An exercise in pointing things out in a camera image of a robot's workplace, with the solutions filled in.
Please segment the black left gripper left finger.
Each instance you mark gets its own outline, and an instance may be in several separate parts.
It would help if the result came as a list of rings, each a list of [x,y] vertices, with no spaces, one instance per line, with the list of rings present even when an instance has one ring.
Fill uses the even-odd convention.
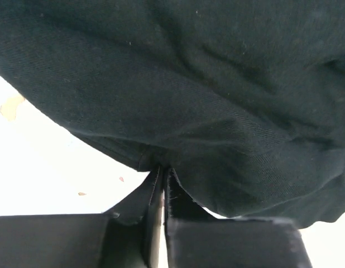
[[[162,216],[162,171],[104,214],[110,216],[104,238],[104,267],[158,267]]]

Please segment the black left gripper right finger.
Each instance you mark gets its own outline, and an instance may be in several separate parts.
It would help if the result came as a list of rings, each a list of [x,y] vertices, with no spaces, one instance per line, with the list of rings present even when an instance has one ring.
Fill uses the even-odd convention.
[[[215,217],[199,206],[188,193],[180,186],[174,169],[169,168],[164,175],[165,212],[164,231],[167,245],[167,261],[169,267],[206,267],[203,264],[203,251],[197,250],[197,255],[189,257],[181,242],[190,243],[193,250],[199,244],[197,235],[188,232],[178,234],[177,225],[183,226],[191,222],[194,226],[200,222],[215,220]]]

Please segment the black t-shirt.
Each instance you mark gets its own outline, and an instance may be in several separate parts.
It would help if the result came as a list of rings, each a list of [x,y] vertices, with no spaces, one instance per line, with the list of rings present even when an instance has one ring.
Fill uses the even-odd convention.
[[[345,1],[0,1],[0,76],[219,215],[345,212]]]

